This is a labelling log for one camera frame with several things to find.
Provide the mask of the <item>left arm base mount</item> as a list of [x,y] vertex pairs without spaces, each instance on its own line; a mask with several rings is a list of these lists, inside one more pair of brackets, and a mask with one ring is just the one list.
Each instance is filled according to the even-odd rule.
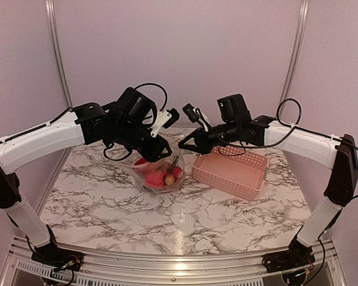
[[60,248],[58,252],[47,254],[46,256],[41,256],[38,253],[32,254],[32,260],[53,266],[55,268],[62,267],[63,265],[67,264],[68,262],[73,261],[74,264],[69,266],[69,269],[73,271],[79,271],[83,262],[84,254],[79,251],[67,250]]

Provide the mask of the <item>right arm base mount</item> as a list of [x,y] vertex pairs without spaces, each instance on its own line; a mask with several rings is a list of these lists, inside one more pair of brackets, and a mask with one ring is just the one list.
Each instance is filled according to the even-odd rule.
[[298,250],[285,250],[265,254],[262,259],[262,265],[268,273],[273,273],[310,265],[315,261],[311,250],[304,254]]

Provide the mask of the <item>red strawberry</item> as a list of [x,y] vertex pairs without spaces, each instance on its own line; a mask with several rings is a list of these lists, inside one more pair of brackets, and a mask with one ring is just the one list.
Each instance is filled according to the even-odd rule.
[[150,188],[161,189],[164,187],[164,174],[161,170],[154,170],[145,175],[145,184]]

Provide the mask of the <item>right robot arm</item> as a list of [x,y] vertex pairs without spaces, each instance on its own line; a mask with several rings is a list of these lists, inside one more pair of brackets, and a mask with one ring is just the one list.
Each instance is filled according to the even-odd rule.
[[259,116],[253,119],[241,94],[229,95],[217,101],[222,125],[211,126],[199,108],[187,104],[184,113],[200,126],[179,142],[179,148],[202,155],[216,146],[235,148],[278,148],[296,154],[331,170],[328,186],[308,221],[291,241],[283,261],[296,267],[311,251],[312,245],[330,228],[342,209],[356,196],[358,181],[358,148],[350,135],[324,135],[284,123],[279,116]]

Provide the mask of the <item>clear zip top bag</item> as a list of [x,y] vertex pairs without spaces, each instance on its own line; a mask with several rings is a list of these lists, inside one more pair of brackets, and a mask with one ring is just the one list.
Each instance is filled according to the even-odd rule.
[[185,161],[180,151],[154,163],[135,153],[117,165],[134,178],[136,186],[155,194],[178,191],[186,177]]

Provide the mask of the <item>orange carrot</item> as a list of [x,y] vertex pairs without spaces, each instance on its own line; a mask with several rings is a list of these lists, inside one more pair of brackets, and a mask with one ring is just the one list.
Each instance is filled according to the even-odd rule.
[[150,166],[150,162],[148,162],[145,158],[140,158],[134,163],[134,168],[137,170],[145,169]]

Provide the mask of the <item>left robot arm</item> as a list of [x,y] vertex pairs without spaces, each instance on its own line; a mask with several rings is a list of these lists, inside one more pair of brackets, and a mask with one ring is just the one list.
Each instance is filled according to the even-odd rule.
[[90,102],[67,108],[49,122],[0,138],[0,209],[28,237],[37,258],[59,265],[63,251],[52,230],[21,197],[16,170],[56,151],[98,141],[107,150],[119,144],[157,162],[172,153],[159,131],[177,119],[176,109],[157,109],[154,101],[129,87],[106,105]]

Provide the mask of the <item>bunch of red lychees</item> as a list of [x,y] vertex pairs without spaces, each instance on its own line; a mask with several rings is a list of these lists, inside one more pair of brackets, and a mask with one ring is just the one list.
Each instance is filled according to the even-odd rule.
[[163,173],[164,186],[173,186],[183,175],[183,169],[177,163],[164,162],[158,170]]

